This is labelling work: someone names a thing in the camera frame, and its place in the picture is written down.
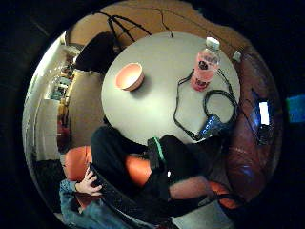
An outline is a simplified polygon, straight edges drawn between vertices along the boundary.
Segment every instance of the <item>bowl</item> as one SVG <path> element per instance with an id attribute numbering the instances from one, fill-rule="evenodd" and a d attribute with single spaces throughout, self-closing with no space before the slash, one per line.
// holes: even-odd
<path id="1" fill-rule="evenodd" d="M 115 86 L 125 91 L 133 91 L 141 85 L 143 79 L 142 65 L 130 63 L 125 65 L 116 75 Z"/>

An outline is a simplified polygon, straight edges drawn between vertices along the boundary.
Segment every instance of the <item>cell phone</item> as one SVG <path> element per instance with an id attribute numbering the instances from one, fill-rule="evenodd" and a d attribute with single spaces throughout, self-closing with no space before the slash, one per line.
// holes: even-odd
<path id="1" fill-rule="evenodd" d="M 267 145 L 270 140 L 270 115 L 268 100 L 260 99 L 258 106 L 260 114 L 260 125 L 257 130 L 257 136 L 260 145 Z"/>
<path id="2" fill-rule="evenodd" d="M 268 100 L 261 100 L 258 103 L 259 113 L 260 113 L 260 124 L 261 125 L 270 125 L 270 116 L 269 116 L 269 104 Z"/>

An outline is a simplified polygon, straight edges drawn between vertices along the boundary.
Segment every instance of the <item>orange seat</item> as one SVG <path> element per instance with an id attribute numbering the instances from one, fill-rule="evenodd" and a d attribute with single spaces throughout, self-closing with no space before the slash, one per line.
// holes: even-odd
<path id="1" fill-rule="evenodd" d="M 67 179 L 71 181 L 81 181 L 86 173 L 89 162 L 92 162 L 92 148 L 90 146 L 82 146 L 70 149 L 65 155 L 65 173 Z M 150 162 L 137 156 L 127 156 L 126 169 L 131 177 L 131 180 L 139 187 L 142 187 L 148 180 L 151 174 Z M 209 181 L 212 189 L 217 194 L 228 194 L 229 190 L 222 184 Z M 80 206 L 84 209 L 92 201 L 101 197 L 93 197 L 87 194 L 76 194 L 76 198 Z M 221 199 L 219 201 L 227 208 L 233 209 L 238 207 L 238 204 L 231 199 Z"/>

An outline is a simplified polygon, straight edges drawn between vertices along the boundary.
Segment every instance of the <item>plastic bottle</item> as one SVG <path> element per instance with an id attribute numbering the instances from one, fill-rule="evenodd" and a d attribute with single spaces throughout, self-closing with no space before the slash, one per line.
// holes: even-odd
<path id="1" fill-rule="evenodd" d="M 206 48 L 200 51 L 196 57 L 191 86 L 199 92 L 202 92 L 209 86 L 219 68 L 219 46 L 218 40 L 207 37 Z"/>

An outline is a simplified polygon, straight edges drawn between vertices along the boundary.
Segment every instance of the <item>round white table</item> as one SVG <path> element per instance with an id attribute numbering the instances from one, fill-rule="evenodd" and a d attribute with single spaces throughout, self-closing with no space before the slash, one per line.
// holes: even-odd
<path id="1" fill-rule="evenodd" d="M 102 87 L 104 113 L 121 134 L 143 145 L 147 139 L 163 135 L 174 135 L 184 143 L 193 141 L 173 122 L 176 88 L 179 79 L 188 76 L 194 66 L 197 53 L 205 47 L 205 39 L 185 33 L 168 32 L 146 36 L 129 45 L 109 67 Z M 237 72 L 230 59 L 220 51 L 220 69 L 232 84 L 236 100 L 240 86 Z M 116 74 L 128 63 L 138 62 L 145 75 L 142 85 L 133 92 L 115 87 Z M 195 91 L 190 81 L 180 86 L 180 101 L 177 120 L 188 130 L 196 133 L 207 117 L 202 101 L 207 91 L 228 91 L 227 85 L 217 74 L 202 93 Z M 208 103 L 210 113 L 217 114 L 222 122 L 230 119 L 233 107 L 228 98 L 215 94 Z"/>

